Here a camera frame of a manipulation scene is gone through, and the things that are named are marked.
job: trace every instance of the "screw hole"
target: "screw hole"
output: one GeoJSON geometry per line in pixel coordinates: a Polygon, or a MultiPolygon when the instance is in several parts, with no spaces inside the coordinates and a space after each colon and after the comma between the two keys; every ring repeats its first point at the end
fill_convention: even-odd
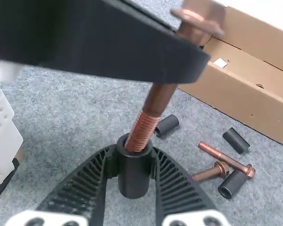
{"type": "Polygon", "coordinates": [[[79,224],[74,222],[74,221],[70,221],[70,222],[67,222],[66,224],[64,224],[63,226],[79,226],[79,224]]]}
{"type": "Polygon", "coordinates": [[[26,223],[25,226],[42,226],[44,224],[44,220],[42,218],[34,218],[26,223]]]}
{"type": "Polygon", "coordinates": [[[262,86],[261,84],[256,84],[256,86],[260,87],[261,89],[264,89],[264,86],[262,86]]]}
{"type": "Polygon", "coordinates": [[[175,220],[171,222],[170,226],[187,226],[187,225],[180,220],[175,220]]]}
{"type": "Polygon", "coordinates": [[[206,226],[221,226],[220,221],[212,217],[204,218],[203,222],[206,226]]]}

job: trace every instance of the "cardboard flap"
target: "cardboard flap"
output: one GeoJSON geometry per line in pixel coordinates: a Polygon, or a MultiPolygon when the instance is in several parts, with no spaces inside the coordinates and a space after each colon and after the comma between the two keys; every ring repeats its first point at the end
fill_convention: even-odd
{"type": "Polygon", "coordinates": [[[223,41],[283,70],[283,31],[231,7],[224,30],[223,41]]]}

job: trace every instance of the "black plastic tube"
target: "black plastic tube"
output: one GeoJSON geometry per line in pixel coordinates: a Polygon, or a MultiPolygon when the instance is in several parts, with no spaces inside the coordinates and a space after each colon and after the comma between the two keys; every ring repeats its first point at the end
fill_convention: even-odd
{"type": "Polygon", "coordinates": [[[231,127],[222,136],[239,154],[242,154],[250,147],[250,144],[247,143],[246,140],[233,127],[231,127]]]}
{"type": "Polygon", "coordinates": [[[124,148],[127,137],[128,134],[117,142],[118,189],[124,197],[138,199],[149,188],[153,146],[149,141],[141,152],[128,152],[124,148]]]}
{"type": "Polygon", "coordinates": [[[226,199],[231,199],[247,180],[244,173],[234,170],[218,187],[219,193],[226,199]]]}
{"type": "Polygon", "coordinates": [[[157,137],[162,137],[163,135],[167,134],[178,125],[179,125],[178,118],[175,115],[171,114],[157,124],[154,133],[156,134],[157,137]]]}

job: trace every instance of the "black plastic bracket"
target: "black plastic bracket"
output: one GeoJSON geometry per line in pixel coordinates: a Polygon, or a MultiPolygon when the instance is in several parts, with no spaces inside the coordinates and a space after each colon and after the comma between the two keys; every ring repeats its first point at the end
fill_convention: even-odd
{"type": "Polygon", "coordinates": [[[0,0],[0,60],[125,80],[191,83],[209,55],[128,0],[0,0]]]}
{"type": "MultiPolygon", "coordinates": [[[[119,175],[119,151],[111,145],[95,153],[68,175],[37,210],[77,214],[91,226],[104,219],[107,179],[119,175]]],[[[170,156],[152,147],[150,177],[156,181],[156,225],[174,213],[216,209],[191,176],[170,156]]]]}
{"type": "Polygon", "coordinates": [[[6,188],[6,186],[8,185],[8,183],[10,182],[10,180],[12,179],[13,175],[15,174],[16,170],[18,169],[18,167],[20,165],[19,161],[16,158],[14,158],[12,162],[13,162],[15,169],[10,172],[10,174],[4,179],[4,181],[0,185],[0,195],[4,191],[4,189],[6,188]]]}

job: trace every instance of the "gray carpet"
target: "gray carpet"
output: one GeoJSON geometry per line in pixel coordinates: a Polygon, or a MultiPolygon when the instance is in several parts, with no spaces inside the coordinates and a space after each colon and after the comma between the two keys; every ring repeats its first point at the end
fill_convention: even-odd
{"type": "MultiPolygon", "coordinates": [[[[168,11],[179,0],[141,4],[178,25],[168,11]]],[[[0,197],[1,226],[12,215],[34,209],[80,163],[128,132],[150,84],[25,67],[13,84],[0,87],[15,111],[14,123],[26,150],[25,161],[0,197]]],[[[166,139],[153,137],[152,141],[189,173],[209,168],[215,161],[197,148],[201,140],[257,169],[232,200],[217,191],[222,179],[201,184],[232,225],[283,226],[283,146],[180,90],[163,117],[171,113],[179,118],[180,129],[166,139]],[[239,156],[222,139],[232,126],[251,144],[247,154],[239,156]]],[[[139,200],[122,197],[116,179],[108,182],[105,226],[154,225],[154,210],[153,182],[139,200]]]]}

